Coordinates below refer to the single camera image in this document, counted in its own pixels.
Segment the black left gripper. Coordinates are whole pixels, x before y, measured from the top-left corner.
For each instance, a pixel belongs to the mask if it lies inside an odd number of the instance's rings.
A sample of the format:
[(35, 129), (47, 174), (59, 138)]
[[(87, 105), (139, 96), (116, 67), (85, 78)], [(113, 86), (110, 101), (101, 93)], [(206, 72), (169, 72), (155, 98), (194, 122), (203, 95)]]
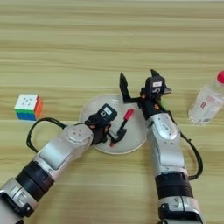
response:
[[(108, 138), (107, 135), (111, 138), (111, 143), (116, 144), (116, 138), (110, 133), (109, 128), (111, 126), (111, 121), (108, 118), (103, 118), (99, 114), (92, 114), (86, 121), (85, 124), (92, 130), (94, 137), (92, 145), (97, 145), (100, 143), (106, 143)], [(118, 140), (121, 141), (127, 130), (119, 129), (118, 130)]]

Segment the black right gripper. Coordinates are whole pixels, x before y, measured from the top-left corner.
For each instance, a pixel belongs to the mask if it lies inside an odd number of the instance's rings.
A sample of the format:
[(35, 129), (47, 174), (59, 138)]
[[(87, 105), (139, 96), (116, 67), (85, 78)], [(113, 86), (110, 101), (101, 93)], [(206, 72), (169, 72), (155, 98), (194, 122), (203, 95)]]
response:
[[(151, 69), (152, 77), (160, 77), (164, 79), (164, 91), (171, 92), (172, 89), (166, 85), (165, 78), (162, 77), (156, 70)], [(146, 94), (144, 88), (141, 89), (140, 95), (138, 97), (132, 98), (128, 90), (128, 82), (123, 73), (120, 73), (120, 90), (122, 93), (122, 98), (124, 103), (136, 103), (137, 106), (142, 110), (143, 117), (145, 120), (148, 120), (150, 117), (161, 114), (161, 113), (170, 113), (161, 102), (161, 94)]]

